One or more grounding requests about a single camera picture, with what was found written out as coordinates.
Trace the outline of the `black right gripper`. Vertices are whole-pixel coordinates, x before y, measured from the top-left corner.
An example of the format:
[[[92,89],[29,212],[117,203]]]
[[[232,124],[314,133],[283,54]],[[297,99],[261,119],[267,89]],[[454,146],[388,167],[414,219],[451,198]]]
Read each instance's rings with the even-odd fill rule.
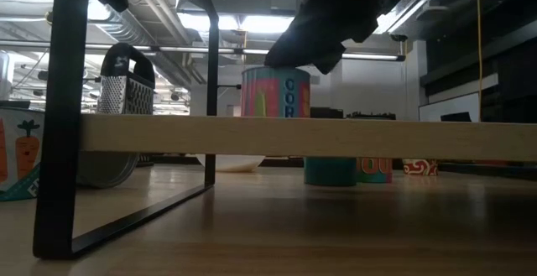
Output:
[[[303,0],[293,29],[283,33],[265,55],[272,68],[313,65],[329,74],[341,60],[348,39],[365,39],[390,0]]]

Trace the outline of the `colourful corn can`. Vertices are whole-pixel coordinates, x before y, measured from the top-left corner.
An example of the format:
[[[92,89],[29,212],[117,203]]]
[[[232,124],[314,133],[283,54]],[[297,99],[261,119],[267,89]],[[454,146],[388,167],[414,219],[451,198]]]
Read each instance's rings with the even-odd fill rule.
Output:
[[[254,67],[242,73],[242,117],[310,116],[310,74],[296,68]]]

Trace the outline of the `wooden shelf with black frame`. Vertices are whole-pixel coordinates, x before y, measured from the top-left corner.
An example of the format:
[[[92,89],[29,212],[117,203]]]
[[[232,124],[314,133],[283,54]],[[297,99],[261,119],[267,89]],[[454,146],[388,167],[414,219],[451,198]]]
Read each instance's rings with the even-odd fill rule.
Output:
[[[88,0],[54,0],[36,258],[78,258],[202,194],[215,183],[218,154],[537,162],[537,124],[219,117],[216,41],[209,46],[205,116],[84,115],[87,5]],[[80,151],[204,154],[205,178],[202,185],[75,237]]]

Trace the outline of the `plain teal can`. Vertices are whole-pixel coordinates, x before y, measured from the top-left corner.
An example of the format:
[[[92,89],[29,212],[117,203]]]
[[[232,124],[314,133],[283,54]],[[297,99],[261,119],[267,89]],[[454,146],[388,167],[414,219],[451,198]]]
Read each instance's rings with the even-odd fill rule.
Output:
[[[305,183],[346,187],[357,184],[357,160],[354,158],[304,158]]]

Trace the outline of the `teal can with orange letters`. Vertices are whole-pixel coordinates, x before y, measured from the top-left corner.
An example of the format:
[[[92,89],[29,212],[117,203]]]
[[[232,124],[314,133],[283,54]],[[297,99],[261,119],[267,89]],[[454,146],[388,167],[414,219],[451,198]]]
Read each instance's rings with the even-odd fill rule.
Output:
[[[360,158],[357,160],[357,182],[387,184],[392,182],[393,160]]]

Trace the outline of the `carrot print can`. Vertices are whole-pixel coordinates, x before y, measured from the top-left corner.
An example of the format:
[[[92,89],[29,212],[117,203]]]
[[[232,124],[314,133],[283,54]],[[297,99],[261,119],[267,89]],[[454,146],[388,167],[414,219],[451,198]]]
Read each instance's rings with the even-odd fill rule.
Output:
[[[44,113],[0,108],[0,201],[33,199],[39,192]],[[76,183],[96,189],[120,185],[137,166],[139,155],[81,152]]]

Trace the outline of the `dark box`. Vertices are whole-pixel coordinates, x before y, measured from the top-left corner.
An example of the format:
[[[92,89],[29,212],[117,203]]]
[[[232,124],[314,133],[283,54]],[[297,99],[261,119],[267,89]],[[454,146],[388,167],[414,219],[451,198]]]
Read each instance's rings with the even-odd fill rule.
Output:
[[[330,119],[343,119],[344,113],[341,109],[334,109],[330,107],[312,107],[310,109],[311,118],[330,118]]]

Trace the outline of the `long tube light fixture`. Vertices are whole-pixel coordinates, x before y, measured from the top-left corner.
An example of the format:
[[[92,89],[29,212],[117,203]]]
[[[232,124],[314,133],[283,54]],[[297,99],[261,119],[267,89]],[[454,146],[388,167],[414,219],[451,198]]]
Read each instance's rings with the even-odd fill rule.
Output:
[[[176,52],[187,54],[208,54],[207,47],[178,47],[178,46],[157,46],[157,45],[134,45],[140,52]],[[218,53],[221,55],[266,55],[267,49],[244,49],[244,48],[219,48]],[[341,57],[344,60],[379,60],[379,61],[404,61],[404,55],[384,55],[369,53],[343,53]]]

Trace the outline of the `dark tray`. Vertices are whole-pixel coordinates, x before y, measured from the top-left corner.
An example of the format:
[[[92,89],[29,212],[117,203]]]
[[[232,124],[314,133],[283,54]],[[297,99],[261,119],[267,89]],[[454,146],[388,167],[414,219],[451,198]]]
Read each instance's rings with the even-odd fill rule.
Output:
[[[352,112],[346,115],[348,119],[369,119],[369,120],[395,120],[396,115],[390,112],[385,113],[362,113]]]

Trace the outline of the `white translucent bowl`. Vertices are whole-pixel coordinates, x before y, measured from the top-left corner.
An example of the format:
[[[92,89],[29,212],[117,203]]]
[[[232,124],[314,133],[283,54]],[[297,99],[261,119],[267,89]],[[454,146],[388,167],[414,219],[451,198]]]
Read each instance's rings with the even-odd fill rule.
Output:
[[[259,155],[218,154],[216,156],[215,171],[226,173],[251,173],[265,157]]]

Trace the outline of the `red white swirl pattern can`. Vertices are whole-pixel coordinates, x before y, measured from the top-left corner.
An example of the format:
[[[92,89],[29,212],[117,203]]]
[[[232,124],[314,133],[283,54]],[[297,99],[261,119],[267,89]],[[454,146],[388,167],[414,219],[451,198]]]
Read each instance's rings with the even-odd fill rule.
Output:
[[[403,159],[403,167],[407,175],[438,175],[438,163],[434,159]]]

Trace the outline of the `black monitor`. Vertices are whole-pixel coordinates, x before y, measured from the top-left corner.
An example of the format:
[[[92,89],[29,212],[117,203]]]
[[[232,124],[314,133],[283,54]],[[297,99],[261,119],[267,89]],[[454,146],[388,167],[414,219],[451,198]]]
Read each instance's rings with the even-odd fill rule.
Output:
[[[471,122],[471,116],[469,112],[456,112],[441,115],[442,122]]]

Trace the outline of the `silver corrugated ventilation duct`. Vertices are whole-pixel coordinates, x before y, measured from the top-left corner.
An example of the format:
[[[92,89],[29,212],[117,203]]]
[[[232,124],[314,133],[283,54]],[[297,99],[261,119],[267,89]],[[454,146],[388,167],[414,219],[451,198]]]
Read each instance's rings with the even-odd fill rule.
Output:
[[[117,12],[108,4],[89,0],[88,20],[89,24],[96,25],[118,42],[134,45],[157,44],[155,38],[128,9]]]

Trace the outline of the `white wall board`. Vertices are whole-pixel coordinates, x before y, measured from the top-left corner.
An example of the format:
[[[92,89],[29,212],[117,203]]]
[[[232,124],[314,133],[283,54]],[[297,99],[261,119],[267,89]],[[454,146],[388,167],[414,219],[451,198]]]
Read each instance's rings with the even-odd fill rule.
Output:
[[[463,96],[448,98],[419,107],[421,122],[441,122],[441,115],[469,112],[472,122],[479,120],[479,96],[477,92]]]

